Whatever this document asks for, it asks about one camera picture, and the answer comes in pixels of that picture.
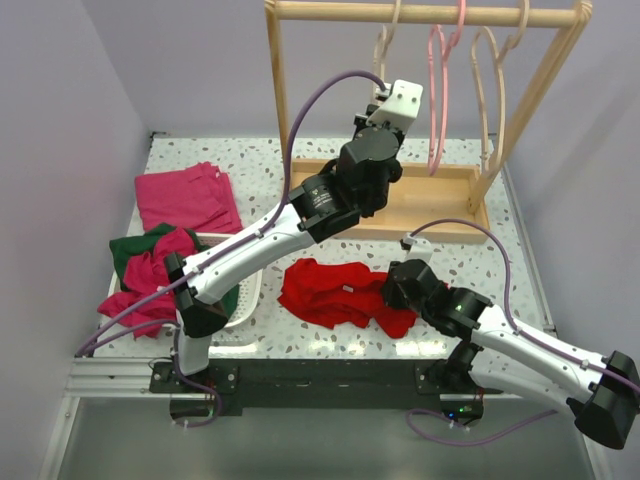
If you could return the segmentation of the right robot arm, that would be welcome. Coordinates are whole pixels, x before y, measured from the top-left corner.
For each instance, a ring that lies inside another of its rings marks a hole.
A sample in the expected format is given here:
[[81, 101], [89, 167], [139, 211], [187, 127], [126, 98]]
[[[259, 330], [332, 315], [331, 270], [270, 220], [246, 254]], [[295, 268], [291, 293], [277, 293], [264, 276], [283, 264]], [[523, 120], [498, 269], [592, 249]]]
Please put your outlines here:
[[420, 259], [392, 262], [382, 295], [387, 306], [410, 309], [458, 339], [447, 359], [423, 371], [430, 382], [536, 400], [572, 416], [591, 440], [624, 448], [639, 415], [639, 373], [628, 355], [588, 351], [515, 320], [487, 297], [448, 286]]

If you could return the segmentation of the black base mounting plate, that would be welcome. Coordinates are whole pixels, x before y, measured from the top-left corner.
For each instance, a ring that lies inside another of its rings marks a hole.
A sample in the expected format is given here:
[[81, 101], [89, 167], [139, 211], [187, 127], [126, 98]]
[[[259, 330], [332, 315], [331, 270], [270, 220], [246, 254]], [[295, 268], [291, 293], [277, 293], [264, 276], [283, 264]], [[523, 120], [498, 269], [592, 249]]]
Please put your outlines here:
[[168, 394], [175, 419], [204, 417], [222, 400], [221, 413], [245, 409], [439, 408], [447, 395], [477, 398], [468, 375], [445, 370], [444, 360], [212, 359], [183, 381], [173, 363], [152, 367], [149, 391]]

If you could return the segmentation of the red t shirt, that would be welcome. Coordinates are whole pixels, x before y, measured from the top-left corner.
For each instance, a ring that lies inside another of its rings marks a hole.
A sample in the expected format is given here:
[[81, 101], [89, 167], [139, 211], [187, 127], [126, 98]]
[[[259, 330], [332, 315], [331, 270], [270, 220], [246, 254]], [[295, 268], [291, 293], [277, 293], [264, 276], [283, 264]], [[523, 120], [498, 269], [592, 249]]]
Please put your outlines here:
[[417, 315], [384, 303], [386, 279], [385, 272], [361, 262], [329, 265], [302, 258], [286, 269], [278, 302], [297, 318], [324, 328], [352, 324], [364, 329], [374, 320], [388, 337], [400, 339]]

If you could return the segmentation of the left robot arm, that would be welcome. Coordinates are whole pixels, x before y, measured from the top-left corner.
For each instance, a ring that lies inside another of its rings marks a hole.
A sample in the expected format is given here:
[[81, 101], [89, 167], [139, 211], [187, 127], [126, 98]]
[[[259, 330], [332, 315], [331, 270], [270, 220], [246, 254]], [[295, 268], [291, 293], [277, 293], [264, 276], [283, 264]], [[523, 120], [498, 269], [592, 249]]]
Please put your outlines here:
[[196, 392], [205, 385], [212, 336], [228, 322], [221, 300], [232, 287], [387, 205], [389, 186], [402, 175], [397, 155], [418, 110], [393, 98], [369, 106], [356, 118], [354, 137], [338, 157], [289, 192], [267, 217], [204, 253], [166, 258], [181, 326], [171, 375], [177, 386]]

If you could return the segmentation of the wooden clothes rack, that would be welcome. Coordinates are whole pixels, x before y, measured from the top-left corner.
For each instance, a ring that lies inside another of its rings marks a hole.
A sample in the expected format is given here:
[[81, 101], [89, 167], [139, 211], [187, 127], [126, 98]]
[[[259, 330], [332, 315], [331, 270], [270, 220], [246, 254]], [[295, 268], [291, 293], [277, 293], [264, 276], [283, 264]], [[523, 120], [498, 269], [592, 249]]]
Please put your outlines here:
[[[391, 22], [393, 5], [370, 3], [267, 1], [264, 4], [271, 55], [273, 86], [278, 118], [285, 187], [302, 183], [302, 176], [319, 165], [317, 159], [294, 160], [292, 140], [300, 122], [288, 121], [284, 61], [280, 23], [283, 20], [328, 22]], [[422, 217], [430, 221], [449, 217], [472, 221], [488, 227], [485, 196], [504, 167], [516, 142], [536, 112], [544, 95], [592, 17], [592, 4], [578, 1], [572, 9], [533, 9], [524, 1], [517, 8], [470, 7], [467, 5], [464, 26], [474, 26], [478, 37], [485, 37], [491, 49], [498, 96], [496, 143], [488, 145], [489, 133], [481, 138], [482, 160], [479, 165], [441, 164], [434, 176], [427, 163], [403, 166], [404, 177], [390, 190], [388, 208], [381, 217], [372, 218], [348, 229], [348, 238], [394, 240], [411, 222]], [[456, 28], [457, 6], [401, 6], [398, 24], [453, 25]], [[520, 43], [529, 28], [556, 29], [547, 49], [513, 114], [506, 115], [506, 90], [503, 64], [506, 55]]]

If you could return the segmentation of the white perforated plastic basket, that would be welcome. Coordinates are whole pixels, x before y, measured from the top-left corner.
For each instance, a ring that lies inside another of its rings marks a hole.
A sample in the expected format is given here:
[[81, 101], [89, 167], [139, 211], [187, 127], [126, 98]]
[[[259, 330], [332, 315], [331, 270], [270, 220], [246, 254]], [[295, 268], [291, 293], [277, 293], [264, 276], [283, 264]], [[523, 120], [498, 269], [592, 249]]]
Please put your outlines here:
[[[230, 238], [228, 234], [219, 233], [197, 232], [196, 236], [198, 241], [207, 248], [215, 247]], [[225, 326], [226, 331], [238, 328], [250, 320], [260, 297], [262, 277], [263, 271], [259, 270], [239, 283], [236, 308]]]

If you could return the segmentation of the folded pink t shirt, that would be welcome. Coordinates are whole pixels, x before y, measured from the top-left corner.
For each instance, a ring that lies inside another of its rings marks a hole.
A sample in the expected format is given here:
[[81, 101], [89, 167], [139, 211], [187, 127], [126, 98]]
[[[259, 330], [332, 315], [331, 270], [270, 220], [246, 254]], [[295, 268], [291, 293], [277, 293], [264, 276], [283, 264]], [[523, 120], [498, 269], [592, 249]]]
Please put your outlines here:
[[145, 231], [162, 223], [204, 233], [242, 229], [229, 175], [209, 162], [140, 175], [134, 185]]

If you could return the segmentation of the pink hanger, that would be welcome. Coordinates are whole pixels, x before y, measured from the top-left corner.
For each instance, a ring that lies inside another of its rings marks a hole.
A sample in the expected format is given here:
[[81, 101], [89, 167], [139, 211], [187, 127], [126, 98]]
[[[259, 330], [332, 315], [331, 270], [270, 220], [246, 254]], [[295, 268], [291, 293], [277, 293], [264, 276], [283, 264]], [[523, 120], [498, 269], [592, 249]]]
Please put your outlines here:
[[[429, 31], [427, 43], [427, 65], [429, 73], [429, 108], [430, 108], [430, 135], [428, 149], [428, 173], [434, 176], [439, 168], [444, 154], [444, 144], [448, 126], [449, 110], [449, 79], [448, 63], [452, 50], [459, 43], [464, 29], [467, 1], [457, 2], [456, 30], [445, 39], [442, 26], [432, 25]], [[436, 89], [435, 53], [440, 54], [440, 80], [439, 89]]]

